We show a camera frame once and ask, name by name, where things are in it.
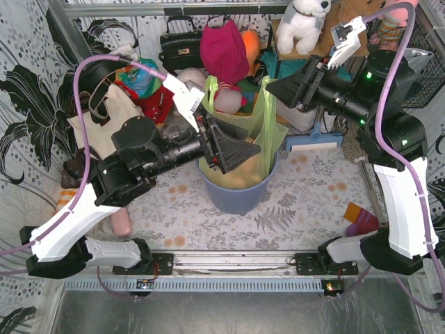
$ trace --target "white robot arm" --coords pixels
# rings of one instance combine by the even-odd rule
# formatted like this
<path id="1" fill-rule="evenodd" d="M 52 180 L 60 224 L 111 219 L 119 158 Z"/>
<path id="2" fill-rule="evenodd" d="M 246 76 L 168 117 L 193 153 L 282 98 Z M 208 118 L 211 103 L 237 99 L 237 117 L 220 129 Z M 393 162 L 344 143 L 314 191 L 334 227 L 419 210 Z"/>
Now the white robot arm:
<path id="1" fill-rule="evenodd" d="M 89 183 L 76 207 L 69 209 L 73 199 L 44 225 L 20 231 L 23 244 L 34 241 L 33 256 L 26 261 L 30 276 L 66 278 L 86 267 L 106 265 L 146 273 L 153 259 L 142 239 L 97 241 L 84 237 L 85 233 L 149 191 L 161 173 L 200 157 L 211 168 L 227 173 L 260 153 L 259 146 L 245 142 L 244 130 L 207 115 L 200 105 L 204 93 L 193 83 L 184 84 L 168 75 L 163 84 L 174 93 L 173 100 L 191 128 L 170 140 L 162 137 L 150 118 L 126 121 L 112 135 L 116 153 L 90 171 Z M 48 235 L 36 239 L 66 213 L 67 217 Z"/>

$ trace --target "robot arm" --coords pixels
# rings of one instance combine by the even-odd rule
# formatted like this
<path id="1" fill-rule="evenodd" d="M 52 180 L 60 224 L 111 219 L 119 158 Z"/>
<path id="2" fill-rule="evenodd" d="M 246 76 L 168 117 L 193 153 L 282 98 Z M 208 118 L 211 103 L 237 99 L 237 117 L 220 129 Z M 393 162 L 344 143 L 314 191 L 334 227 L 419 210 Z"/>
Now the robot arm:
<path id="1" fill-rule="evenodd" d="M 366 260 L 377 269 L 409 275 L 421 268 L 421 257 L 428 253 L 421 206 L 409 171 L 380 147 L 374 132 L 376 106 L 394 56 L 393 51 L 371 53 L 352 83 L 330 69 L 328 58 L 312 56 L 301 71 L 270 83 L 266 89 L 289 108 L 305 111 L 321 105 L 359 125 L 357 140 L 382 186 L 389 227 L 366 236 L 327 241 L 318 248 L 321 262 L 335 265 Z M 412 94 L 414 80 L 415 73 L 404 59 L 387 100 L 382 132 L 385 141 L 413 165 L 426 188 L 425 129 L 400 108 Z M 438 238 L 431 219 L 429 226 L 435 247 Z"/>
<path id="2" fill-rule="evenodd" d="M 74 210 L 31 247 L 33 256 L 26 261 L 30 276 L 66 278 L 99 265 L 146 272 L 153 259 L 142 239 L 97 241 L 84 234 L 149 191 L 161 173 L 200 157 L 211 168 L 227 173 L 260 153 L 259 146 L 244 141 L 247 132 L 243 129 L 207 114 L 200 104 L 204 93 L 192 83 L 185 85 L 169 75 L 164 85 L 175 94 L 173 100 L 179 112 L 192 127 L 174 138 L 165 138 L 150 118 L 134 117 L 126 121 L 112 135 L 116 152 L 90 171 L 89 183 Z M 39 228 L 22 228 L 22 243 L 40 236 L 69 210 L 70 204 Z"/>

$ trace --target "red cloth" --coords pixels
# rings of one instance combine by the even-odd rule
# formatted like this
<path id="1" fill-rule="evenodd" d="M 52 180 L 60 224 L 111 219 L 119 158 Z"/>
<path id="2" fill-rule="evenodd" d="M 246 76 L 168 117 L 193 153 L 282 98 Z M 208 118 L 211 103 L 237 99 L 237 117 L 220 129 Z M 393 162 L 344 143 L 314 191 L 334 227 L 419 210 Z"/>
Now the red cloth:
<path id="1" fill-rule="evenodd" d="M 173 106 L 173 93 L 161 86 L 147 99 L 135 99 L 133 103 L 156 124 L 163 124 Z"/>
<path id="2" fill-rule="evenodd" d="M 200 53 L 207 72 L 218 80 L 236 84 L 249 72 L 244 41 L 232 19 L 219 29 L 205 26 Z"/>

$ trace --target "orange block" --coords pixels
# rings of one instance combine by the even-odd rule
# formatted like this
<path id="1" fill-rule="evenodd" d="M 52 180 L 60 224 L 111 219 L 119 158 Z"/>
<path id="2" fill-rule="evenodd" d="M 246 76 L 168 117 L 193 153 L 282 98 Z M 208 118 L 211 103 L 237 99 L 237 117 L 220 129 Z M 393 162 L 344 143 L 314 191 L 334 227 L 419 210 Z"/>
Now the orange block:
<path id="1" fill-rule="evenodd" d="M 347 219 L 352 224 L 354 224 L 357 221 L 357 217 L 359 216 L 360 210 L 362 210 L 362 208 L 359 207 L 358 205 L 354 203 L 349 203 L 343 218 Z"/>

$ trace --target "white bracket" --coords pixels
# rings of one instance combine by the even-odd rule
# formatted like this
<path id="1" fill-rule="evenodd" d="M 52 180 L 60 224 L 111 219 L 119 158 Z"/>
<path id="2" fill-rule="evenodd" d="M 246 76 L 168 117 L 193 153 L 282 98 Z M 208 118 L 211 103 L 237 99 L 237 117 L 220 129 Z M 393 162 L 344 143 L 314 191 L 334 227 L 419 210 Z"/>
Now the white bracket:
<path id="1" fill-rule="evenodd" d="M 345 38 L 340 38 L 339 31 L 345 29 L 350 30 Z M 332 55 L 327 67 L 339 67 L 345 63 L 359 48 L 360 39 L 359 33 L 366 30 L 366 25 L 363 23 L 361 16 L 356 17 L 351 22 L 344 24 L 340 23 L 331 28 L 331 34 L 334 38 L 336 51 Z"/>

